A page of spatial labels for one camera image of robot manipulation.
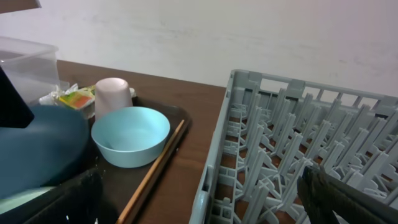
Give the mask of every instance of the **clear plastic container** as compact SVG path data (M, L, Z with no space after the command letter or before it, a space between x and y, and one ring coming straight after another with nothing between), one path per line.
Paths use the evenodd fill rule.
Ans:
M57 50L52 45L0 36L0 66L26 103L34 104L60 86Z

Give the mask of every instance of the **blue object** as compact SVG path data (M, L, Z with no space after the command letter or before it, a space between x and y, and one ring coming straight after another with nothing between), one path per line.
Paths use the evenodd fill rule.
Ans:
M168 119L145 107L113 111L96 121L91 136L111 164L133 168L152 162L163 150L170 131Z
M26 128L0 128L0 198L59 184L77 168L89 138L80 112L34 106Z

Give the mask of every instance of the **bowl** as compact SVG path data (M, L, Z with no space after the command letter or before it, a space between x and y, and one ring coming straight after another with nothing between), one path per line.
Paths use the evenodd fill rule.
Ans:
M38 196L48 192L54 187L41 187L39 189L26 190L19 194L13 195L6 199L0 200L0 215L6 213L26 202L37 198Z
M162 113L135 106L103 116L94 123L91 137L109 163L133 168L162 153L169 131L170 123Z

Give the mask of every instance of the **light blue bowl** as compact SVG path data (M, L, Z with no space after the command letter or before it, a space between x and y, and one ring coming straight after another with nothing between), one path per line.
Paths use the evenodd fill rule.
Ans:
M133 168L162 153L169 131L170 123L162 113L135 106L103 116L94 123L91 136L108 162Z

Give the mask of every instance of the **plastic container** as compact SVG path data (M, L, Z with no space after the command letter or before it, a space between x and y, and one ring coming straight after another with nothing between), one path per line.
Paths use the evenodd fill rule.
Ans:
M128 107L97 120L91 136L111 164L133 168L155 160L170 131L168 119L156 110Z
M270 91L277 85L279 92ZM398 209L397 103L393 96L233 70L190 224L309 223L297 179L305 166L318 165Z
M60 86L57 50L52 45L0 37L0 66L26 103L35 103ZM68 83L60 88L68 88Z

